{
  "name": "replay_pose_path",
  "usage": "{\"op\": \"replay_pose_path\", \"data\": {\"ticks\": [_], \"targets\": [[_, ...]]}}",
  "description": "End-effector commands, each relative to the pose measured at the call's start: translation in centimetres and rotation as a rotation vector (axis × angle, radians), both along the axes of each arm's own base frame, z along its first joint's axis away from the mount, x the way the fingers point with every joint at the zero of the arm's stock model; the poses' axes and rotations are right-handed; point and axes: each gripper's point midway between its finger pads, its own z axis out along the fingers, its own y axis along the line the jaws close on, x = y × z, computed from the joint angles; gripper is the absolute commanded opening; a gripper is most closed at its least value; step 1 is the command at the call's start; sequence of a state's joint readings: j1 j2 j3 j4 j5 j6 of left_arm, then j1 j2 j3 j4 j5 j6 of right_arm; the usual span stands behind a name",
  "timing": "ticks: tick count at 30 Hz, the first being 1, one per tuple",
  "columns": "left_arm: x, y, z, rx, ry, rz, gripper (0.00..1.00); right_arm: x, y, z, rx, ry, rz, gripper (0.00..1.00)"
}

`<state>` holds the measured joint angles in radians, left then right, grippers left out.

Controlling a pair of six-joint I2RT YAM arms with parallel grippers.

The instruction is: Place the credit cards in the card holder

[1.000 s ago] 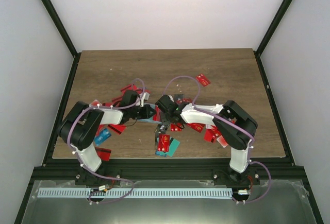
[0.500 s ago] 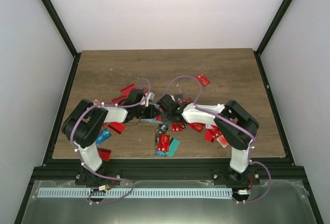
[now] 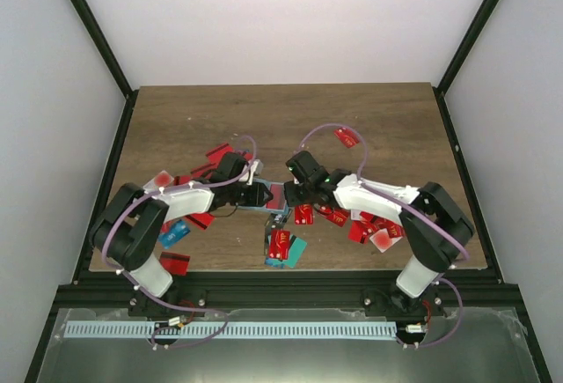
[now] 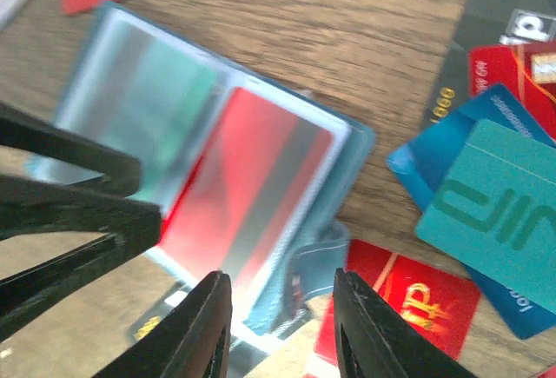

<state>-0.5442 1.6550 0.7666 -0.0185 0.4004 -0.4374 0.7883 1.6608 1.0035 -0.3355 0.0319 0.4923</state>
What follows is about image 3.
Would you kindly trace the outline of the lone red card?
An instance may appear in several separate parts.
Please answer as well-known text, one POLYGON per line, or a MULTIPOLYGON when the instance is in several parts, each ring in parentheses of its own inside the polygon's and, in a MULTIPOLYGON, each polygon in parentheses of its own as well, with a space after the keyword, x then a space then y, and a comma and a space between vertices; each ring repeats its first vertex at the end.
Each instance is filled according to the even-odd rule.
POLYGON ((352 148, 360 143, 360 140, 358 139, 355 132, 349 128, 339 127, 333 133, 347 148, 352 148))

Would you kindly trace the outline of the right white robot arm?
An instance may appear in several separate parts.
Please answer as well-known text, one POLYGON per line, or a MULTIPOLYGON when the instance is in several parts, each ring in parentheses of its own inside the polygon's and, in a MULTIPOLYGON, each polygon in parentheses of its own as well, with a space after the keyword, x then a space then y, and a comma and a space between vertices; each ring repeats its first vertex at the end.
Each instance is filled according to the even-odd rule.
POLYGON ((454 263, 469 259, 465 246, 475 228, 441 185, 429 182, 421 188, 401 187, 367 180, 344 169, 328 172, 308 151, 294 154, 286 167, 293 176, 284 184, 289 206, 308 203, 358 210, 402 227, 412 256, 391 292, 397 313, 414 313, 428 286, 454 263))

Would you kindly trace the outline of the blue leather card holder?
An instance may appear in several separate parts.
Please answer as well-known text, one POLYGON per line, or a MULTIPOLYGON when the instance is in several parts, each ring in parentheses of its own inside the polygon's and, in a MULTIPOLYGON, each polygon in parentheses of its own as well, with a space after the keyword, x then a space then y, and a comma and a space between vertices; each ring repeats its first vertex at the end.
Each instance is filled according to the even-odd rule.
POLYGON ((266 212, 275 215, 289 214, 289 206, 284 195, 284 184, 282 182, 262 179, 256 179, 255 181, 263 184, 272 196, 266 194, 267 201, 263 202, 261 205, 243 205, 240 206, 240 209, 266 212))

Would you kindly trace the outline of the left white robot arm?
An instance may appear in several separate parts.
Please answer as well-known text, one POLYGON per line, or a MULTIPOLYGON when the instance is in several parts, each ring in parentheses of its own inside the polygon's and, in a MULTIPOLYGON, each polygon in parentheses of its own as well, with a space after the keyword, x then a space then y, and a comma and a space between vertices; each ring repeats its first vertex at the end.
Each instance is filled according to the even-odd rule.
POLYGON ((263 207, 274 196, 257 181, 263 164, 231 151, 206 177, 152 191, 134 183, 120 187, 88 233, 106 265, 120 271, 133 285, 149 293, 149 305, 159 315, 173 314, 179 293, 171 288, 172 274, 154 255, 162 226, 194 214, 215 211, 227 204, 263 207))

